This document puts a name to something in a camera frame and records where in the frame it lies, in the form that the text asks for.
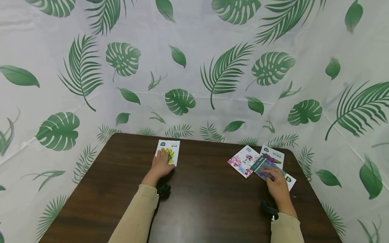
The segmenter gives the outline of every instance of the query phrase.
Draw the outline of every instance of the green leaf print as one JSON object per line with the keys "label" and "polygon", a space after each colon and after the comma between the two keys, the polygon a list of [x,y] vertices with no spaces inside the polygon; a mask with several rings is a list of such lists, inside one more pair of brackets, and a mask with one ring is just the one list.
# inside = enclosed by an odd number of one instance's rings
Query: green leaf print
{"label": "green leaf print", "polygon": [[266,120],[266,122],[268,123],[268,125],[263,126],[263,128],[267,128],[267,129],[269,129],[269,131],[270,131],[271,133],[275,133],[275,128],[274,128],[274,126],[273,126],[273,123],[270,121],[270,117],[268,117],[268,119]]}
{"label": "green leaf print", "polygon": [[308,150],[307,147],[304,146],[297,160],[298,164],[303,170],[305,177],[308,179],[309,182],[312,180],[311,167],[313,163],[313,157],[315,155],[315,153],[312,153],[311,150],[312,148]]}
{"label": "green leaf print", "polygon": [[190,130],[191,127],[187,124],[174,125],[165,132],[165,136],[167,138],[186,138],[192,136],[193,131]]}
{"label": "green leaf print", "polygon": [[80,36],[77,37],[77,40],[74,39],[69,50],[69,66],[66,64],[65,59],[63,60],[69,80],[61,72],[59,78],[70,92],[83,96],[88,107],[96,111],[86,100],[86,97],[94,89],[103,84],[103,80],[100,77],[101,73],[97,72],[97,70],[100,70],[101,64],[93,61],[93,59],[98,58],[94,54],[97,51],[92,49],[97,46],[97,43],[93,40],[94,37],[87,37],[86,35],[81,40]]}
{"label": "green leaf print", "polygon": [[42,172],[42,173],[40,173],[40,174],[27,174],[27,175],[25,175],[25,176],[28,176],[28,175],[36,175],[36,176],[34,177],[34,179],[32,179],[32,180],[35,180],[35,179],[37,179],[37,178],[39,178],[39,177],[47,177],[47,178],[42,182],[42,184],[40,185],[40,187],[39,187],[39,189],[38,189],[38,191],[40,191],[40,190],[49,182],[49,180],[53,179],[54,177],[58,177],[58,176],[60,176],[60,175],[63,175],[64,173],[65,173],[65,171],[62,171],[62,170],[48,170],[48,171]]}
{"label": "green leaf print", "polygon": [[158,120],[161,123],[165,123],[166,124],[165,120],[160,115],[155,113],[154,110],[151,107],[149,107],[149,108],[152,110],[151,113],[153,113],[154,116],[155,116],[155,117],[149,117],[149,119],[155,119],[155,120]]}
{"label": "green leaf print", "polygon": [[346,13],[344,22],[346,23],[347,31],[351,34],[354,33],[354,29],[361,20],[363,15],[363,8],[358,3],[358,0],[355,0],[349,10]]}
{"label": "green leaf print", "polygon": [[258,112],[259,114],[263,115],[265,107],[263,106],[262,101],[259,99],[253,97],[253,96],[245,96],[245,98],[248,101],[248,106],[250,110],[253,110],[255,112]]}
{"label": "green leaf print", "polygon": [[25,0],[47,15],[67,17],[74,9],[75,0]]}
{"label": "green leaf print", "polygon": [[117,117],[116,117],[116,126],[118,126],[119,124],[124,124],[124,123],[127,123],[128,122],[128,117],[130,116],[130,113],[120,113]]}
{"label": "green leaf print", "polygon": [[292,126],[299,124],[307,124],[309,120],[318,122],[323,108],[317,100],[303,100],[297,105],[294,105],[289,112],[288,122]]}
{"label": "green leaf print", "polygon": [[155,3],[158,11],[166,20],[176,23],[173,17],[173,6],[169,0],[155,0]]}
{"label": "green leaf print", "polygon": [[136,74],[139,67],[140,50],[124,42],[112,42],[105,52],[106,61],[115,68],[112,82],[115,82],[115,74],[131,76]]}
{"label": "green leaf print", "polygon": [[326,74],[331,77],[331,80],[335,79],[340,72],[340,63],[337,58],[331,58],[326,68]]}
{"label": "green leaf print", "polygon": [[244,74],[239,67],[247,66],[245,63],[249,59],[245,59],[244,57],[252,54],[253,47],[254,45],[248,45],[248,43],[243,46],[242,44],[234,46],[219,57],[213,68],[212,63],[214,58],[212,58],[208,76],[205,64],[203,70],[200,67],[203,84],[207,90],[211,92],[210,100],[213,110],[215,109],[212,102],[212,96],[214,94],[224,94],[236,91],[236,82],[238,82],[236,78],[240,78],[240,75]]}
{"label": "green leaf print", "polygon": [[381,217],[378,215],[379,219],[380,219],[380,223],[378,225],[378,227],[375,225],[374,222],[372,222],[373,224],[373,227],[374,227],[374,234],[370,234],[369,231],[367,230],[367,227],[359,220],[359,224],[362,226],[362,229],[363,231],[365,232],[366,236],[367,236],[367,239],[369,241],[369,243],[380,243],[380,229],[381,229],[381,224],[382,224],[382,221],[381,221]]}
{"label": "green leaf print", "polygon": [[335,210],[331,206],[322,202],[320,203],[321,206],[324,208],[324,211],[326,212],[332,225],[334,226],[335,231],[338,233],[338,236],[342,238],[346,233],[346,226],[344,226],[343,219],[335,212]]}
{"label": "green leaf print", "polygon": [[365,155],[365,163],[359,171],[359,178],[369,193],[369,199],[378,197],[383,186],[380,170],[367,155]]}
{"label": "green leaf print", "polygon": [[11,83],[20,86],[39,86],[37,78],[29,71],[12,65],[0,66],[0,72]]}
{"label": "green leaf print", "polygon": [[80,154],[80,158],[76,162],[76,166],[73,169],[72,181],[74,183],[80,183],[81,179],[85,176],[86,172],[91,167],[93,161],[95,161],[95,157],[97,155],[97,151],[95,150],[96,148],[97,146],[91,149],[91,145],[89,144]]}
{"label": "green leaf print", "polygon": [[217,143],[224,142],[224,137],[217,132],[217,129],[214,127],[213,123],[209,125],[209,123],[207,122],[206,127],[200,127],[200,133],[201,137],[205,141]]}
{"label": "green leaf print", "polygon": [[344,90],[336,110],[336,120],[329,127],[325,140],[327,140],[329,131],[336,123],[352,132],[354,136],[360,137],[366,131],[363,124],[374,129],[368,122],[369,118],[377,124],[379,124],[379,120],[385,123],[388,122],[382,107],[389,107],[389,82],[374,84],[358,93],[367,82],[350,96],[350,91],[354,85],[347,86]]}
{"label": "green leaf print", "polygon": [[328,171],[328,170],[318,170],[316,172],[316,174],[319,176],[321,182],[324,183],[324,185],[327,185],[327,186],[340,186],[342,187],[342,185],[340,184],[338,178],[336,178],[336,176]]}
{"label": "green leaf print", "polygon": [[375,147],[378,147],[378,146],[381,146],[381,145],[388,145],[388,144],[389,144],[389,142],[386,142],[386,143],[377,143],[377,144],[372,145],[371,148],[373,149],[373,148],[375,148]]}
{"label": "green leaf print", "polygon": [[188,113],[188,108],[194,108],[196,101],[193,95],[183,89],[172,89],[165,94],[165,102],[175,115]]}
{"label": "green leaf print", "polygon": [[166,78],[166,76],[168,75],[168,74],[166,74],[165,77],[163,77],[163,78],[161,78],[161,76],[159,76],[159,79],[157,81],[155,81],[153,73],[151,71],[150,71],[150,73],[151,73],[151,83],[150,83],[147,91],[154,89],[161,82],[161,80]]}
{"label": "green leaf print", "polygon": [[120,93],[122,94],[124,99],[126,99],[129,102],[134,102],[140,105],[140,100],[134,92],[129,91],[128,89],[125,88],[117,88],[117,89],[120,90]]}
{"label": "green leaf print", "polygon": [[212,0],[212,9],[219,18],[231,24],[245,24],[261,7],[259,0]]}
{"label": "green leaf print", "polygon": [[[327,0],[320,0],[319,10],[322,7],[324,8],[326,1]],[[260,26],[260,28],[268,28],[257,34],[256,38],[258,38],[258,40],[255,42],[256,44],[265,44],[268,41],[275,41],[276,39],[285,35],[289,30],[291,30],[302,19],[302,17],[306,15],[305,20],[302,24],[304,25],[309,15],[311,14],[313,6],[318,1],[273,0],[272,2],[272,4],[266,5],[266,8],[272,11],[274,13],[274,16],[263,18],[263,20],[269,20],[271,22]]]}
{"label": "green leaf print", "polygon": [[54,151],[69,150],[74,147],[80,125],[78,117],[71,113],[56,113],[42,123],[35,137],[48,149]]}
{"label": "green leaf print", "polygon": [[14,135],[15,135],[14,124],[19,119],[19,116],[20,116],[20,110],[18,108],[18,115],[16,116],[16,119],[14,121],[11,121],[11,119],[7,118],[9,123],[8,129],[5,131],[5,133],[0,131],[0,155],[1,156],[4,156],[12,140],[14,139]]}
{"label": "green leaf print", "polygon": [[[97,7],[90,9],[85,9],[85,11],[90,11],[93,14],[88,17],[93,18],[94,22],[89,26],[93,30],[93,35],[104,33],[107,35],[108,32],[111,32],[114,25],[119,20],[120,10],[121,10],[121,1],[122,0],[87,0],[90,3],[93,3]],[[127,14],[126,1],[123,0],[124,13]]]}
{"label": "green leaf print", "polygon": [[302,87],[300,87],[300,88],[299,88],[298,90],[296,90],[296,91],[291,91],[292,85],[293,85],[293,81],[291,81],[290,84],[289,84],[289,87],[288,87],[284,92],[282,92],[282,94],[280,95],[279,99],[286,98],[286,97],[295,95],[295,94],[297,94],[298,92],[301,92],[301,91],[306,90],[306,89],[301,90]]}
{"label": "green leaf print", "polygon": [[97,135],[97,138],[99,139],[99,141],[103,144],[106,144],[109,140],[109,138],[115,134],[115,133],[121,133],[120,130],[118,129],[114,129],[114,128],[110,128],[109,126],[106,126],[104,124],[102,124],[102,127],[98,127],[99,130],[100,130],[100,133]]}
{"label": "green leaf print", "polygon": [[137,131],[137,135],[142,136],[157,136],[157,133],[151,128],[142,128]]}
{"label": "green leaf print", "polygon": [[225,132],[233,132],[233,131],[236,131],[236,130],[238,130],[240,127],[241,127],[241,125],[243,124],[243,123],[246,123],[246,122],[244,122],[244,121],[233,121],[233,122],[231,122],[230,124],[228,124],[227,126],[226,126],[226,128],[224,129],[224,133]]}
{"label": "green leaf print", "polygon": [[238,142],[241,145],[259,146],[258,138],[244,138]]}
{"label": "green leaf print", "polygon": [[172,45],[169,45],[169,47],[172,50],[173,60],[185,68],[186,67],[186,58],[185,58],[185,55],[182,53],[182,51],[180,49],[178,49],[177,47],[172,46]]}
{"label": "green leaf print", "polygon": [[256,79],[247,86],[246,91],[255,81],[262,86],[278,83],[295,63],[296,60],[285,52],[272,51],[263,54],[251,69]]}
{"label": "green leaf print", "polygon": [[275,149],[281,149],[291,146],[294,148],[298,146],[296,140],[298,139],[298,135],[296,133],[277,136],[274,139],[268,142],[269,147],[273,147]]}
{"label": "green leaf print", "polygon": [[38,220],[37,240],[35,242],[39,242],[42,236],[46,233],[50,225],[54,222],[54,219],[60,213],[68,198],[68,196],[58,196],[53,198],[50,203],[46,205],[45,211],[42,213],[42,216],[40,216]]}

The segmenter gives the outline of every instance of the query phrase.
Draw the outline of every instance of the white backdrop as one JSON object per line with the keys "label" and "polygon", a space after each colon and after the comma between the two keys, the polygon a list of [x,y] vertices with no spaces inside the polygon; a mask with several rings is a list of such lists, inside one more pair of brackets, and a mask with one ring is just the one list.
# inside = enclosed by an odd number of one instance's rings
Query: white backdrop
{"label": "white backdrop", "polygon": [[388,9],[1,1],[0,243],[39,241],[120,131],[287,148],[343,242],[386,242]]}

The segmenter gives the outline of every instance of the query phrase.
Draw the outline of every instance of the tabletop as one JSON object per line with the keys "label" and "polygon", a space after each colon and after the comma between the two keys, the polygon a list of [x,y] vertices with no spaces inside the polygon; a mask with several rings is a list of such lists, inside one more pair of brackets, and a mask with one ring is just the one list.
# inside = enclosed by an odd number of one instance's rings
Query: tabletop
{"label": "tabletop", "polygon": [[[40,242],[108,242],[159,139],[113,135]],[[265,181],[256,174],[245,179],[227,163],[243,147],[181,140],[171,194],[159,202],[149,243],[270,242],[270,216],[259,209],[261,201],[274,205]],[[297,180],[290,195],[305,242],[341,242],[292,152],[279,151],[284,171]]]}

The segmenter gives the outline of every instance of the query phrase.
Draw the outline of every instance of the sleeve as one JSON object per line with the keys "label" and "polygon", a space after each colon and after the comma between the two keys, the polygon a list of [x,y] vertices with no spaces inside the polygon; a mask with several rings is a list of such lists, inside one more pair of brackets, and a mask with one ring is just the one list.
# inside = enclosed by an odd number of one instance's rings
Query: sleeve
{"label": "sleeve", "polygon": [[149,185],[139,185],[138,192],[133,197],[108,243],[146,243],[158,200],[157,189]]}
{"label": "sleeve", "polygon": [[278,219],[272,222],[271,243],[304,243],[300,221],[284,213],[278,213]]}

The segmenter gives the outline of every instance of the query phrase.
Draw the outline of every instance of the hand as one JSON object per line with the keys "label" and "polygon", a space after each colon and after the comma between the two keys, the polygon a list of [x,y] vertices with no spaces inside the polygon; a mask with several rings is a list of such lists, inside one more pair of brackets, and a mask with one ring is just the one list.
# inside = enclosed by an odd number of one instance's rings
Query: hand
{"label": "hand", "polygon": [[152,160],[151,169],[142,181],[142,184],[156,187],[159,179],[168,175],[175,167],[174,164],[168,164],[169,151],[165,149],[158,151],[157,156]]}
{"label": "hand", "polygon": [[288,184],[286,183],[284,175],[277,169],[271,168],[269,170],[262,170],[261,173],[266,173],[274,178],[274,181],[270,177],[266,177],[266,184],[269,188],[271,196],[274,198],[277,204],[278,211],[280,213],[288,214],[294,218],[297,218],[296,210],[294,210],[290,195]]}

